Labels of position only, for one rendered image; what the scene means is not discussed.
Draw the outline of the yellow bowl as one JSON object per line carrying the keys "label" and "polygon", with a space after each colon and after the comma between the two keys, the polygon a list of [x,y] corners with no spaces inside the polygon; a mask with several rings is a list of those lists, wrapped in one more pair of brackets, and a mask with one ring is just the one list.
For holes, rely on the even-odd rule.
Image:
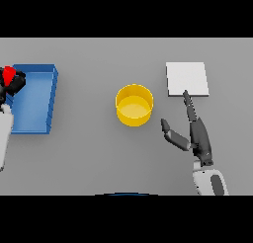
{"label": "yellow bowl", "polygon": [[154,105],[149,89],[139,84],[125,85],[115,97],[117,117],[127,126],[141,126],[147,123]]}

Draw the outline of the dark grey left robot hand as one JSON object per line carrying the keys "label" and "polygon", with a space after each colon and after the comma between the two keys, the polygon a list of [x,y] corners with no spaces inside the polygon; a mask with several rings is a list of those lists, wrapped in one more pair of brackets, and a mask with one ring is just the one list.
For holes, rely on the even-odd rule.
{"label": "dark grey left robot hand", "polygon": [[26,74],[21,70],[16,70],[16,75],[11,84],[6,87],[2,76],[4,67],[0,67],[0,106],[6,102],[6,95],[14,96],[26,85]]}

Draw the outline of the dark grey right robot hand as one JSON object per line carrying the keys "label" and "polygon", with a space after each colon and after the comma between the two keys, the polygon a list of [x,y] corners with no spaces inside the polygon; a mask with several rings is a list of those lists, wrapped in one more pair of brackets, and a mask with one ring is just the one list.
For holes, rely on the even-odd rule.
{"label": "dark grey right robot hand", "polygon": [[211,166],[213,164],[211,143],[206,126],[202,119],[196,115],[194,104],[187,90],[184,91],[183,97],[190,123],[191,139],[188,140],[186,137],[173,130],[168,121],[162,119],[161,127],[164,138],[183,151],[192,150],[193,155],[200,160],[202,167]]}

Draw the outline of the blue tray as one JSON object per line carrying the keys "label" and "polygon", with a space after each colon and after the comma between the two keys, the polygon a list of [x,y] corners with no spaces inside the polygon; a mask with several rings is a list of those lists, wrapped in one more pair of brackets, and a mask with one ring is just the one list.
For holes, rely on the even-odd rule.
{"label": "blue tray", "polygon": [[14,115],[13,134],[49,134],[58,72],[54,64],[14,64],[26,74],[26,85],[6,103]]}

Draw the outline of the red beaker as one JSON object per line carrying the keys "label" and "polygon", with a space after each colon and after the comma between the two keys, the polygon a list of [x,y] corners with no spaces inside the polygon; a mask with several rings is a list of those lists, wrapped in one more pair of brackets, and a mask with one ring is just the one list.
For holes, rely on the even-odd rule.
{"label": "red beaker", "polygon": [[14,79],[14,76],[16,75],[16,69],[13,68],[12,66],[5,66],[2,76],[4,79],[4,84],[6,87],[8,87],[12,80]]}

